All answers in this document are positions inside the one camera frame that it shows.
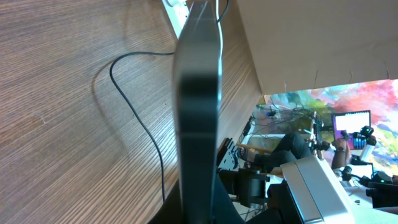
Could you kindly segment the teal screen smartphone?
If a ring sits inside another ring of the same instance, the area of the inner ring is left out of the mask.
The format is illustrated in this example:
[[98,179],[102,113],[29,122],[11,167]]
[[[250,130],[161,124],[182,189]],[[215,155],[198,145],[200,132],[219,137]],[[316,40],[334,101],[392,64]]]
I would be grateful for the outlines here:
[[209,1],[194,2],[175,49],[174,119],[184,223],[212,223],[221,41]]

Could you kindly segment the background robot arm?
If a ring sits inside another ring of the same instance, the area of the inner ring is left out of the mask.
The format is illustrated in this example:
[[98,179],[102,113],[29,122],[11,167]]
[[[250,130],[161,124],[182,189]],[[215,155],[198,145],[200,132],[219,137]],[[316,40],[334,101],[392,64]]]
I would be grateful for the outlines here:
[[347,141],[350,148],[361,151],[359,159],[368,161],[372,151],[376,146],[376,138],[373,136],[374,129],[370,126],[363,126],[360,132],[347,133],[346,130],[340,132],[341,136]]

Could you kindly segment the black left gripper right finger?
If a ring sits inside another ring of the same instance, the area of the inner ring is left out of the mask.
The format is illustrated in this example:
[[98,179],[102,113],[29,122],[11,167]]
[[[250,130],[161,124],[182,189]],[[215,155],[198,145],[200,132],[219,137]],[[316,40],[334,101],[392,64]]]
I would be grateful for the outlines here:
[[216,224],[245,224],[218,175],[215,176],[213,214]]

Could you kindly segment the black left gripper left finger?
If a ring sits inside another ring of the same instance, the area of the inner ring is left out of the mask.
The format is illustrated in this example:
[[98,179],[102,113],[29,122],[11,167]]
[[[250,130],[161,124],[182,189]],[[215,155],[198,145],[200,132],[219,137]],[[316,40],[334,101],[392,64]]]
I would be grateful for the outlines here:
[[172,187],[160,210],[152,217],[148,224],[181,224],[183,213],[180,198],[179,180]]

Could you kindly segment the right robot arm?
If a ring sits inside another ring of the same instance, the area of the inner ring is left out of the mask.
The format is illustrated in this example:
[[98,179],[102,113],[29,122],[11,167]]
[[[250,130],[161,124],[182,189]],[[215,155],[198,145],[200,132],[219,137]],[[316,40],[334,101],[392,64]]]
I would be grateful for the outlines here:
[[289,186],[285,180],[272,184],[268,175],[239,167],[238,151],[231,138],[221,143],[216,172],[234,202],[253,211],[248,223],[302,223]]

